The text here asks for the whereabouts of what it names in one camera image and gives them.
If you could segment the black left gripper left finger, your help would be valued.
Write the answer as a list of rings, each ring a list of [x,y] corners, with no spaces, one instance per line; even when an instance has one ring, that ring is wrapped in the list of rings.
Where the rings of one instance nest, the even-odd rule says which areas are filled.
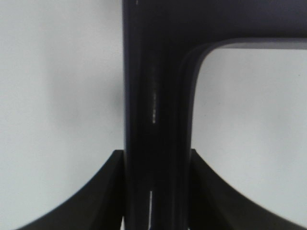
[[[115,150],[76,194],[22,229],[119,230],[123,215],[123,151]]]

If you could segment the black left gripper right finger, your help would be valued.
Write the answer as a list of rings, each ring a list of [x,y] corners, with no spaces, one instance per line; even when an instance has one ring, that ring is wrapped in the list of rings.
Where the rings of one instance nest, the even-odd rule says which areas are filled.
[[[190,159],[188,224],[191,230],[303,229],[239,193],[195,149]]]

